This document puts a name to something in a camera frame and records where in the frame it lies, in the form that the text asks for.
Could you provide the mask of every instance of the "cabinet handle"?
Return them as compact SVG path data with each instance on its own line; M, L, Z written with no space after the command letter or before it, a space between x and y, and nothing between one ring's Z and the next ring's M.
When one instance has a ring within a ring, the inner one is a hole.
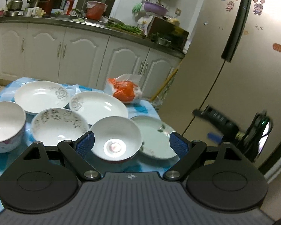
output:
M143 75L144 75L144 74L146 73L146 71L147 71L148 64L149 64L149 62L147 62L147 64L146 64L145 70L143 71Z
M57 49L57 57L59 57L59 51L61 50L61 42L59 42L59 46L58 46L58 49Z
M65 57L66 47L67 47L67 44L65 44L64 53L63 53L63 58Z
M24 51L24 41L25 41L25 39L23 38L23 40L22 40L22 46L21 46L21 51L22 51L22 52Z
M145 61L141 61L140 68L138 70L138 74L141 74L141 71L143 70L144 63L145 63Z

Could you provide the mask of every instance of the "blue checkered tablecloth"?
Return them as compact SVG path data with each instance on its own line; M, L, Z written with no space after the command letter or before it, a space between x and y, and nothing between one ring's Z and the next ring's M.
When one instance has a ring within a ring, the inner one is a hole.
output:
M17 89L22 85L36 81L35 79L23 77L12 83L10 83L4 90L0 92L0 101L14 101L14 95ZM96 89L86 88L80 85L63 85L68 90L68 93L73 96L76 93L83 91L98 91ZM128 104L127 105L129 118L139 115L151 116L159 119L159 116L152 105L145 100L141 100L139 104ZM34 116L26 116L26 128L23 141L19 147L8 153L0 153L0 175L4 170L29 146L33 141L33 137L30 130L30 123ZM155 160L144 156L141 153L137 153L131 160L121 163L112 164L107 163L100 158L96 157L92 152L90 152L85 160L90 163L94 168L96 168L101 174L105 172L152 172L158 171L160 175L173 166L177 161L178 157L169 160ZM0 202L0 211L2 211L3 206Z

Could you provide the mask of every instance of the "purple plastic bowl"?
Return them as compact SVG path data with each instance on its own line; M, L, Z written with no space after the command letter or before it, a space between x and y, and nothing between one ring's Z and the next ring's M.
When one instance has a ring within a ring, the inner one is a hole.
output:
M144 8L146 12L156 13L161 16L164 16L168 12L166 8L151 2L145 2Z

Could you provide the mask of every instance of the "wall outlet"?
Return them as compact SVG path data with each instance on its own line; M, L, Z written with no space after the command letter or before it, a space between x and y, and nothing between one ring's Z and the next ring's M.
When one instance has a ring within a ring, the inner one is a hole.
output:
M177 15L177 16L180 16L181 15L181 10L179 9L179 8L176 8L176 11L175 11L175 14Z

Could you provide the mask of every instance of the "silver screw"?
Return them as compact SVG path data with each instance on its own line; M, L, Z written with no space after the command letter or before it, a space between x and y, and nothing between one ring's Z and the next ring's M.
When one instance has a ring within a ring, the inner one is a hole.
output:
M166 175L168 178L170 178L170 179L176 179L176 178L179 178L180 173L177 172L177 171L167 171L167 172L165 173L165 175Z
M96 171L86 171L84 173L84 176L86 176L87 178L90 178L90 179L94 179L96 177L98 177L99 173L96 172Z

